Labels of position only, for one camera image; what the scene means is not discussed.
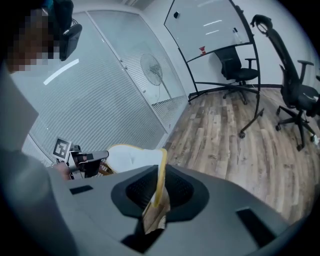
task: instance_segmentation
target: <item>black office chair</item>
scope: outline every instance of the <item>black office chair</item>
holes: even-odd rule
[[[302,84],[306,73],[306,66],[313,66],[314,64],[309,61],[298,60],[298,62],[302,64],[301,75],[299,77],[284,42],[277,31],[273,29],[271,19],[263,15],[255,15],[252,19],[251,25],[254,27],[255,24],[259,31],[270,39],[281,59],[281,62],[283,63],[283,66],[280,65],[280,67],[283,72],[281,94],[284,103],[289,109],[297,109],[299,111],[298,113],[295,113],[283,106],[279,106],[276,114],[279,115],[280,110],[283,110],[289,114],[291,118],[279,121],[275,129],[280,131],[280,125],[284,124],[295,123],[298,125],[301,135],[301,144],[298,144],[296,148],[300,151],[305,146],[304,128],[312,134],[310,138],[311,141],[313,142],[315,139],[315,132],[308,125],[308,121],[302,118],[304,111],[306,111],[308,116],[312,116],[312,111],[314,112],[317,107],[319,93],[316,89]]]
[[[245,86],[246,81],[255,79],[258,77],[258,71],[251,68],[252,61],[255,61],[255,58],[246,58],[246,61],[249,61],[249,68],[241,68],[241,61],[236,51],[236,47],[228,47],[215,51],[215,54],[218,56],[222,63],[222,75],[227,79],[235,79],[235,82],[239,83],[240,86]],[[243,90],[230,89],[223,98],[225,99],[227,95],[240,92],[243,97],[243,104],[247,105],[247,97],[244,94]]]

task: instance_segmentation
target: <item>black baseboard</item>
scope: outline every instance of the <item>black baseboard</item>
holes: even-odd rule
[[[248,88],[257,88],[257,84],[246,84],[246,86]],[[281,84],[269,84],[269,83],[265,83],[265,84],[261,84],[261,88],[274,88],[274,89],[281,89]],[[228,90],[227,87],[217,87],[217,88],[212,88],[212,89],[208,89],[208,90],[200,90],[199,93],[203,93],[203,92],[208,92],[208,93],[215,93],[215,92],[220,92],[220,91],[225,91]],[[193,96],[197,96],[196,92],[190,93],[188,98],[190,99]]]

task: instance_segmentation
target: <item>frosted glass panel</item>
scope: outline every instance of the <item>frosted glass panel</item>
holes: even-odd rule
[[[89,11],[123,65],[152,105],[167,131],[187,104],[187,97],[173,66],[143,19],[123,11]]]
[[[50,72],[34,68],[13,76],[39,112],[31,137],[51,159],[57,136],[84,151],[122,143],[154,149],[165,129],[89,17],[73,17],[83,30],[68,60]],[[48,82],[62,67],[69,68]]]

